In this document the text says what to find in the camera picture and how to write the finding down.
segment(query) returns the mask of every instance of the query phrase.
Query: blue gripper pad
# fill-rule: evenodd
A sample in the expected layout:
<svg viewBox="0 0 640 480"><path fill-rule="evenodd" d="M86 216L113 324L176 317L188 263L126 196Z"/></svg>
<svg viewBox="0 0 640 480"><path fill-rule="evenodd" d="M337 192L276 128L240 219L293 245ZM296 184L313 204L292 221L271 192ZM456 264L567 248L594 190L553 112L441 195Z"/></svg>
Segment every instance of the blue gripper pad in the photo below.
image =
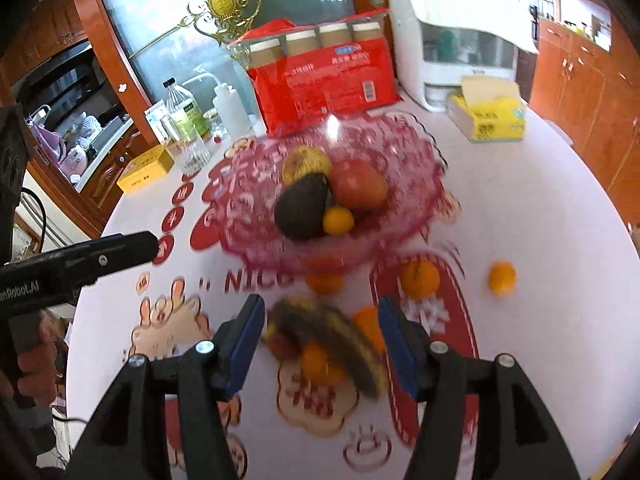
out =
<svg viewBox="0 0 640 480"><path fill-rule="evenodd" d="M378 301L378 324L385 338L386 353L398 374L402 389L413 400L418 397L418 361L415 355L418 348L412 351L412 334L406 329L409 322L404 317L396 300L392 296L383 296Z"/></svg>
<svg viewBox="0 0 640 480"><path fill-rule="evenodd" d="M231 343L228 351L229 378L225 385L225 398L232 397L242 389L251 359L258 346L260 334L264 327L264 300L258 294L250 294L244 302L238 317L233 321L225 343Z"/></svg>

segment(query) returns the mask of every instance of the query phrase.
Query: metal screw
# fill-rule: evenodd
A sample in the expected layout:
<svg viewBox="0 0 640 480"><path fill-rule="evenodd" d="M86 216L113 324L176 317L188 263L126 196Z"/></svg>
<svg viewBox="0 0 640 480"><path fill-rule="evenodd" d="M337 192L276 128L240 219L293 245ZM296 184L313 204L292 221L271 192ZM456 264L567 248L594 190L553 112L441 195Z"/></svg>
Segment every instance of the metal screw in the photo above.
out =
<svg viewBox="0 0 640 480"><path fill-rule="evenodd" d="M209 341L208 339L204 340L204 341L200 341L197 345L196 345L196 352L198 354L209 354L211 352L213 352L213 349L216 346L213 344L213 341Z"/></svg>
<svg viewBox="0 0 640 480"><path fill-rule="evenodd" d="M434 354L446 354L449 351L449 347L444 341L434 341L429 348Z"/></svg>
<svg viewBox="0 0 640 480"><path fill-rule="evenodd" d="M145 361L146 357L144 357L142 354L133 354L127 362L129 363L129 366L138 368L141 367L145 363Z"/></svg>
<svg viewBox="0 0 640 480"><path fill-rule="evenodd" d="M500 354L498 356L498 362L505 368L511 368L516 364L516 359L511 357L509 354Z"/></svg>

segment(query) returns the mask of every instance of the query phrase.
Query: glass bottle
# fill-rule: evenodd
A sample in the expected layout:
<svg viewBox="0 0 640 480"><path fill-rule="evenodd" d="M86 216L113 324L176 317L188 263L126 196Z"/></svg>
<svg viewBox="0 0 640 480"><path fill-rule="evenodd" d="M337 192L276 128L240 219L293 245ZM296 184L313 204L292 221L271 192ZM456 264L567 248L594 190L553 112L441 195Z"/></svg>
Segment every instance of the glass bottle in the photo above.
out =
<svg viewBox="0 0 640 480"><path fill-rule="evenodd" d="M188 135L191 126L194 126L202 139L207 142L211 137L211 132L193 94L178 86L173 77L165 81L163 85L167 89L167 97L164 100L166 109L169 110L178 129Z"/></svg>

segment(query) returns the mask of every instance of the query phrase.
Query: tissue box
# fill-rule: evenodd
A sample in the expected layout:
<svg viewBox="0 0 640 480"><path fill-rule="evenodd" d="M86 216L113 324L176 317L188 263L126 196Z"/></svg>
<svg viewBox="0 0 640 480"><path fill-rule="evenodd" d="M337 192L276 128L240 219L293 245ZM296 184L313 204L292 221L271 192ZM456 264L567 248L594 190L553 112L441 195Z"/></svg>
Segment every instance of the tissue box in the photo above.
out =
<svg viewBox="0 0 640 480"><path fill-rule="evenodd" d="M526 122L516 83L485 76L465 77L462 93L449 99L447 113L469 140L522 140Z"/></svg>
<svg viewBox="0 0 640 480"><path fill-rule="evenodd" d="M165 176L173 165L174 160L164 146L155 146L127 164L118 179L118 186L129 193Z"/></svg>

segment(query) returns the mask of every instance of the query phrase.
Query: human hand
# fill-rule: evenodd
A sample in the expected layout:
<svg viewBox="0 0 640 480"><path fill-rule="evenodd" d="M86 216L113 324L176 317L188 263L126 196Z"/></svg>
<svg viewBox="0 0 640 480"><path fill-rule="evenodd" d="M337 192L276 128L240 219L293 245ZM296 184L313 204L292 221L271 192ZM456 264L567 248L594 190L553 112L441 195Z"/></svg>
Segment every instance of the human hand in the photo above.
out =
<svg viewBox="0 0 640 480"><path fill-rule="evenodd" d="M56 346L53 344L49 327L40 327L41 343L18 356L18 366L24 376L18 380L18 391L26 397L33 397L38 406L48 406L56 398L56 378L58 372L54 361ZM14 388L0 370L0 396L11 399Z"/></svg>

